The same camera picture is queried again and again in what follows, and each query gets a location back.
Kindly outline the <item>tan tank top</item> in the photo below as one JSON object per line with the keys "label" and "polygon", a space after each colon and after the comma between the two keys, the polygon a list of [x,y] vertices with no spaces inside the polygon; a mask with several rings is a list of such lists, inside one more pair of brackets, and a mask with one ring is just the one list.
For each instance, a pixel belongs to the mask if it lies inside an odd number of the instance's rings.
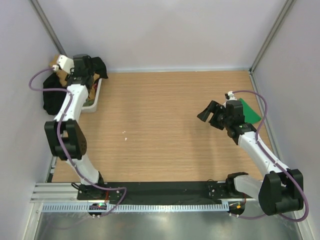
{"label": "tan tank top", "polygon": [[[59,54],[56,54],[54,57],[53,57],[53,60],[49,63],[49,66],[52,67],[53,64],[56,63],[56,60],[58,59],[58,56]],[[58,77],[59,79],[59,82],[60,82],[60,85],[63,87],[63,88],[66,88],[67,87],[67,76],[68,74],[63,71],[63,70],[58,70],[55,72],[56,76]],[[95,98],[95,84],[97,83],[97,81],[94,81],[91,89],[89,90],[89,95],[88,95],[88,98],[87,100],[93,100]]]}

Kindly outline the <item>green tank top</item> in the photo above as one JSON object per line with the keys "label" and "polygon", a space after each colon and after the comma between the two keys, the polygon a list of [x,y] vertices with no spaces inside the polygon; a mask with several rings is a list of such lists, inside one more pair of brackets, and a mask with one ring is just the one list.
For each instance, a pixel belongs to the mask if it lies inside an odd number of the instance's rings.
{"label": "green tank top", "polygon": [[254,125],[261,121],[262,118],[245,102],[244,99],[239,98],[238,100],[242,103],[246,123]]}

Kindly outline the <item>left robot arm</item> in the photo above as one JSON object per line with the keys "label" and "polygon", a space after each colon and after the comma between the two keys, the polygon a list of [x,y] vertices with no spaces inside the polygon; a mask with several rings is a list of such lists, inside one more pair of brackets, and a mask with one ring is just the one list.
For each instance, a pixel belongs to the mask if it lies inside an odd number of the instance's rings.
{"label": "left robot arm", "polygon": [[85,54],[73,58],[61,54],[52,68],[67,73],[67,85],[63,89],[66,95],[60,110],[52,121],[44,124],[49,148],[53,156],[73,168],[83,185],[91,185],[89,195],[101,200],[106,194],[106,187],[98,183],[101,175],[88,157],[87,140],[78,123],[94,83],[92,58]]}

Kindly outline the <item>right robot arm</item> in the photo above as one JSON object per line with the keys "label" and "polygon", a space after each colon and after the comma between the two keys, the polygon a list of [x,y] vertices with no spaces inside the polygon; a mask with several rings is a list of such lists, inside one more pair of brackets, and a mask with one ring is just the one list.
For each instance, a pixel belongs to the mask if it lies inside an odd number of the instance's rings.
{"label": "right robot arm", "polygon": [[309,205],[304,194],[304,178],[298,169],[290,169],[282,163],[264,144],[255,127],[245,121],[242,102],[228,100],[225,104],[211,101],[197,115],[203,122],[217,129],[226,130],[227,135],[254,161],[263,175],[263,181],[246,173],[235,176],[225,185],[225,192],[231,198],[242,193],[258,200],[267,216],[305,210]]}

